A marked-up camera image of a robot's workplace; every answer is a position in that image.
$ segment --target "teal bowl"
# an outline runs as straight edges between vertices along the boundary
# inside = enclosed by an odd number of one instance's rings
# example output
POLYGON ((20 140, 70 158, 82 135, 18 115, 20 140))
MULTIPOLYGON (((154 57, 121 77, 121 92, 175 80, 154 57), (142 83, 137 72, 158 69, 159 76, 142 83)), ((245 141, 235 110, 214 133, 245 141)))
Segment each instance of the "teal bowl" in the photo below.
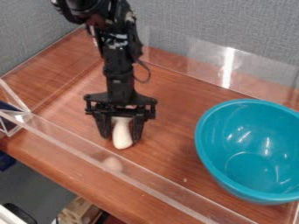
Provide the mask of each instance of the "teal bowl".
POLYGON ((230 193, 262 205, 299 200, 299 114, 270 101, 226 101, 195 130, 197 151, 230 193))

